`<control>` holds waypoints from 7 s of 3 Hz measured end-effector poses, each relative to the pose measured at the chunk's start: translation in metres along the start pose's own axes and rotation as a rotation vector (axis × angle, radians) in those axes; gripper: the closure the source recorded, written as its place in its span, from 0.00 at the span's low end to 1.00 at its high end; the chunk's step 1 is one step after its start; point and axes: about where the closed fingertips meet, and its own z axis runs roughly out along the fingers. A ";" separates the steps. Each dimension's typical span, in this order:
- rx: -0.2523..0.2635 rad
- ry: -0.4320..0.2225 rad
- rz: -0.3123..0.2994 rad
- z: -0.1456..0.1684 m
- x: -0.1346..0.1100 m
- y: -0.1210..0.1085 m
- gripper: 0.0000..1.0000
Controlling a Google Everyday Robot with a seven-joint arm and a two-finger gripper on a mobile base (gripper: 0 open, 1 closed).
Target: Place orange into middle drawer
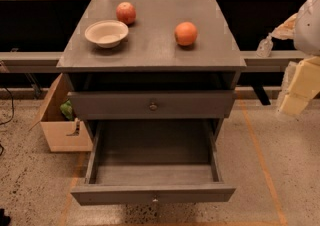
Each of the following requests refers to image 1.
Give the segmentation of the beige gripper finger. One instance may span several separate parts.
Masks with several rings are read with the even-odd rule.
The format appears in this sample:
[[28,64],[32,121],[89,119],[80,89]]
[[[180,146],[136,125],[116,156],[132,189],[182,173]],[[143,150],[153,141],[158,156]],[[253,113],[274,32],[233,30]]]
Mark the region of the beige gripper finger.
[[320,57],[309,57],[299,63],[290,62],[278,96],[278,113],[298,116],[319,93]]

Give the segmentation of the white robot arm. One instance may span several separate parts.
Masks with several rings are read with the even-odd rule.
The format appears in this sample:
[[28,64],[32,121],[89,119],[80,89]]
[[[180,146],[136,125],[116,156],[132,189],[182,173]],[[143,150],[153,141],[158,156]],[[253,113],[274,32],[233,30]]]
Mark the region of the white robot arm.
[[308,58],[288,64],[277,100],[277,113],[295,117],[320,93],[320,0],[307,0],[300,7],[293,43]]

